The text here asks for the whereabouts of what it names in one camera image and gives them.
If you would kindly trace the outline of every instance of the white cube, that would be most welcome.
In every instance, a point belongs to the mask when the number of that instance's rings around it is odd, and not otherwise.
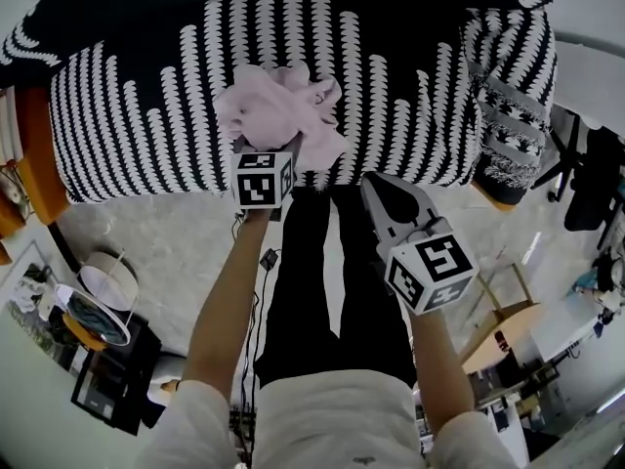
[[[243,152],[232,156],[232,193],[242,210],[280,208],[293,190],[293,155]]]
[[[464,239],[451,232],[392,248],[384,280],[420,315],[459,300],[478,271]]]

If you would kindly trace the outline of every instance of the white t-shirt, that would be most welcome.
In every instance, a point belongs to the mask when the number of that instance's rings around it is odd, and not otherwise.
[[[180,384],[140,455],[141,469],[232,469],[229,406],[216,389]],[[259,394],[255,469],[422,469],[412,392],[370,370],[275,381]],[[487,418],[460,415],[438,434],[438,469],[516,468]]]

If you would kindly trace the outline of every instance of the black pants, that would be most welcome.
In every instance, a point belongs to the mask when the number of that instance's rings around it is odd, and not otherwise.
[[[345,303],[340,338],[330,329],[323,286],[323,244],[330,197],[340,216]],[[284,222],[282,260],[267,318],[265,351],[255,363],[261,387],[331,370],[368,369],[410,388],[416,372],[399,303],[372,263],[377,239],[358,187],[319,193],[297,188]]]

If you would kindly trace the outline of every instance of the floor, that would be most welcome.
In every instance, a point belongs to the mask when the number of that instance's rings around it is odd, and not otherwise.
[[[553,159],[553,152],[546,157]],[[438,212],[466,237],[486,275],[511,262],[520,263],[533,298],[551,304],[561,300],[596,257],[599,233],[567,232],[563,217],[570,190],[560,204],[547,201],[547,190],[530,192],[513,212],[503,213],[472,187],[426,188]],[[232,246],[233,212],[229,196],[170,194],[122,198],[101,205],[75,205],[58,223],[79,260],[85,260],[98,247],[126,252],[141,286],[138,313],[149,319],[167,349],[185,354],[197,314]],[[266,247],[279,248],[280,243],[280,226],[272,224]],[[343,254],[335,210],[325,251],[330,318],[338,332],[343,300],[343,284],[338,274]],[[273,271],[268,277],[264,314],[271,300],[275,274]],[[259,273],[259,294],[262,281],[263,274]],[[510,270],[497,275],[492,286],[504,306],[524,299]],[[486,297],[476,305],[478,296],[479,287],[475,283],[462,301],[446,311],[457,349],[464,346],[475,326],[491,309]],[[261,352],[263,343],[261,332]]]

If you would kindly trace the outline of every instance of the black and white patterned blanket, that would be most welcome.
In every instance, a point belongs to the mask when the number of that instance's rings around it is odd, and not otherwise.
[[[557,69],[552,0],[42,0],[0,47],[0,87],[47,82],[71,201],[224,192],[212,102],[238,64],[305,61],[344,97],[351,148],[319,189],[370,170],[475,179],[517,203],[539,171]]]

